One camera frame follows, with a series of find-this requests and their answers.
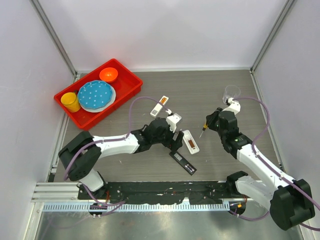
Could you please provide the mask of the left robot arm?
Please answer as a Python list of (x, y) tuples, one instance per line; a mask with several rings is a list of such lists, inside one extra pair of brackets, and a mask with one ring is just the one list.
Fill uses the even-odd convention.
[(178, 130), (181, 119), (177, 114), (166, 118), (157, 117), (141, 129), (118, 136), (93, 136), (89, 131), (82, 131), (58, 153), (65, 168), (64, 179), (80, 182), (91, 192), (100, 190), (105, 182), (94, 170), (98, 160), (119, 154), (145, 152), (156, 144), (176, 151), (183, 145), (184, 133)]

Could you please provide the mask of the white remote control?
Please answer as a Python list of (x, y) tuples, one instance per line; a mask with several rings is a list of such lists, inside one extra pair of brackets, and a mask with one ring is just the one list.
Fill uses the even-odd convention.
[(191, 132), (189, 130), (183, 130), (183, 141), (191, 155), (197, 154), (200, 152), (200, 149), (194, 140)]

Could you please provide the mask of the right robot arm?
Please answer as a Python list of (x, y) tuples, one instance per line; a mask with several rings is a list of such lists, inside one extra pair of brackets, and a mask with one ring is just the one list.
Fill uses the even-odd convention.
[(230, 107), (217, 108), (205, 118), (205, 129), (218, 133), (224, 150), (245, 164), (260, 179), (253, 180), (239, 171), (227, 177), (230, 190), (250, 197), (270, 214), (282, 230), (312, 219), (315, 204), (312, 203), (310, 185), (304, 180), (289, 176), (253, 146), (250, 138), (240, 132), (237, 111)]

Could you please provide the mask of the orange handled screwdriver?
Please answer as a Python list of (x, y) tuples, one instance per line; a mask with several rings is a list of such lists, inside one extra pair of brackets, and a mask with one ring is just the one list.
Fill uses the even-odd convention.
[(202, 137), (203, 133), (206, 131), (207, 128), (208, 128), (208, 122), (206, 121), (205, 124), (203, 125), (199, 138)]

